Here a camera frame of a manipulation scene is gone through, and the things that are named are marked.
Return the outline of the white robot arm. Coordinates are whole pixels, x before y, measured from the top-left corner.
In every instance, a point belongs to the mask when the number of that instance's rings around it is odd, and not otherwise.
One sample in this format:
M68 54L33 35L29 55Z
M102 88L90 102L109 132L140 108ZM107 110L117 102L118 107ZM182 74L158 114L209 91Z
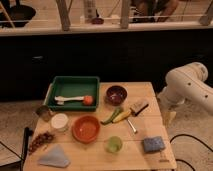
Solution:
M157 95L163 124L168 127L176 116L175 108L190 100L213 115L213 88L205 84L207 67L192 62L170 70L165 76L166 86Z

